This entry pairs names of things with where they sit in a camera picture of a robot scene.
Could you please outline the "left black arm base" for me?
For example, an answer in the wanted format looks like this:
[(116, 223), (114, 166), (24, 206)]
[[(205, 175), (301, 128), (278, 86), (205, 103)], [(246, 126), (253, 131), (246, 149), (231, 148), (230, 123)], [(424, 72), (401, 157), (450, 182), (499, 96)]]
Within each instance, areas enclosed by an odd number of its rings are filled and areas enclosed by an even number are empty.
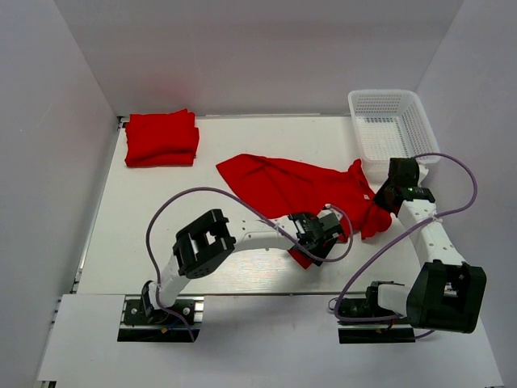
[[(204, 312), (202, 297), (180, 297), (171, 307), (191, 326), (197, 339)], [(191, 343), (191, 336), (184, 323), (162, 310), (145, 315), (141, 299), (126, 297), (123, 304), (117, 341), (121, 343)]]

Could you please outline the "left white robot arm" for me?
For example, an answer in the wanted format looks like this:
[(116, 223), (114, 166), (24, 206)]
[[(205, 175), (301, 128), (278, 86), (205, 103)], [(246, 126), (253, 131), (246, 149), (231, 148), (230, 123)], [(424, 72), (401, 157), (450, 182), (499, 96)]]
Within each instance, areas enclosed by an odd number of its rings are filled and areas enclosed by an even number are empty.
[(303, 247), (326, 259), (344, 235), (338, 216), (329, 209), (239, 222), (231, 222), (219, 209), (209, 210), (176, 234), (169, 263), (142, 289), (141, 308), (152, 322), (163, 322), (191, 280), (214, 273), (233, 253), (272, 248), (304, 258)]

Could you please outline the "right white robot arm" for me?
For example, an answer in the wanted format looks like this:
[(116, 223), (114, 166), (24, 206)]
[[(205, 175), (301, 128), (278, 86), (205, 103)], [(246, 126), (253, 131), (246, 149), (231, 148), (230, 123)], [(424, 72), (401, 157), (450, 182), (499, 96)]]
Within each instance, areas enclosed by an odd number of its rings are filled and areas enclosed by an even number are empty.
[(374, 197), (409, 233), (421, 269), (412, 285), (375, 281), (367, 290), (365, 314), (384, 322), (393, 313), (414, 328), (471, 333), (485, 292), (486, 274), (471, 266), (448, 237), (435, 198), (418, 185), (415, 158), (391, 158), (388, 178)]

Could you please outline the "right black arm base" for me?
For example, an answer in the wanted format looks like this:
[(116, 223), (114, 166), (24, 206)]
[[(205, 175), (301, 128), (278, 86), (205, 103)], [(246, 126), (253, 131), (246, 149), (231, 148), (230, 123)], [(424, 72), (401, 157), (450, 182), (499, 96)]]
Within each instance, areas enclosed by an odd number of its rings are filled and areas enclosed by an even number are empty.
[(328, 302), (331, 313), (338, 307), (338, 341), (340, 344), (411, 344), (416, 341), (407, 318), (380, 307), (379, 287), (386, 282), (372, 282), (362, 297), (344, 297)]

